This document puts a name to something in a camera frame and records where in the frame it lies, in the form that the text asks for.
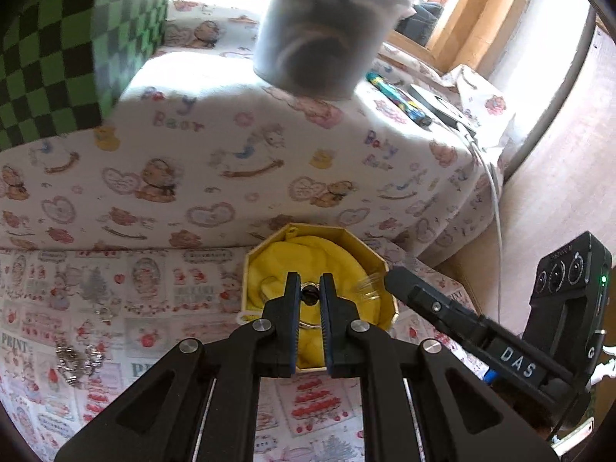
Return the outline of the white wooden cabinet panel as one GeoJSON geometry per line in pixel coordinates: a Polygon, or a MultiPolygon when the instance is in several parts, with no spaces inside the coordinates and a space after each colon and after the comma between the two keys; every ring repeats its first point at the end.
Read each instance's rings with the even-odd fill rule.
{"type": "Polygon", "coordinates": [[[583,231],[615,248],[615,43],[601,28],[556,119],[504,186],[490,225],[440,271],[480,312],[523,331],[539,260],[583,231]]]}

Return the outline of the baby bear printed cover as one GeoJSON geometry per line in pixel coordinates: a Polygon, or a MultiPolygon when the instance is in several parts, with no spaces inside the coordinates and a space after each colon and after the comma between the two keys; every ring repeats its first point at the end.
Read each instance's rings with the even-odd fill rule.
{"type": "Polygon", "coordinates": [[[374,71],[451,101],[453,125],[416,124],[368,81],[346,101],[291,95],[254,73],[259,8],[171,1],[163,46],[107,120],[4,150],[2,246],[231,247],[299,222],[434,265],[478,237],[502,191],[500,92],[386,45],[374,71]]]}

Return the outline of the silver chain jewelry piece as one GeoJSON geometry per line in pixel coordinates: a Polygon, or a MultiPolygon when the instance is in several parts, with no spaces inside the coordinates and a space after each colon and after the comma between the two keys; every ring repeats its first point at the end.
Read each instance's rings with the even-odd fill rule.
{"type": "Polygon", "coordinates": [[[56,371],[64,382],[73,388],[82,388],[85,380],[102,367],[105,355],[91,344],[78,350],[66,341],[59,341],[55,347],[55,360],[56,371]]]}

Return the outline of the wooden window frame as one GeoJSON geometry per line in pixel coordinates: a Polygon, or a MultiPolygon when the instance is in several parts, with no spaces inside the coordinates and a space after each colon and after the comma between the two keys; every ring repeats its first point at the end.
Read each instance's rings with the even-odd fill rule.
{"type": "Polygon", "coordinates": [[[451,0],[425,46],[393,31],[386,43],[440,72],[458,65],[489,73],[509,42],[529,0],[451,0]]]}

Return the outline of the green checkered tissue box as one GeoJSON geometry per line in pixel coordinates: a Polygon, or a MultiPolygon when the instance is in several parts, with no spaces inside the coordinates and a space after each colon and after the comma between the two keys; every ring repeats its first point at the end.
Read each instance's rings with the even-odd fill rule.
{"type": "Polygon", "coordinates": [[[1,0],[1,147],[101,125],[163,41],[168,0],[1,0]]]}

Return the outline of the plastic jar with dark contents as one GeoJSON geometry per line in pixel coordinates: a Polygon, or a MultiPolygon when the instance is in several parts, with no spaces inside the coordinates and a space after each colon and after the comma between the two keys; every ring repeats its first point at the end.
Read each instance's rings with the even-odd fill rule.
{"type": "Polygon", "coordinates": [[[346,100],[418,0],[266,0],[255,73],[296,96],[346,100]]]}

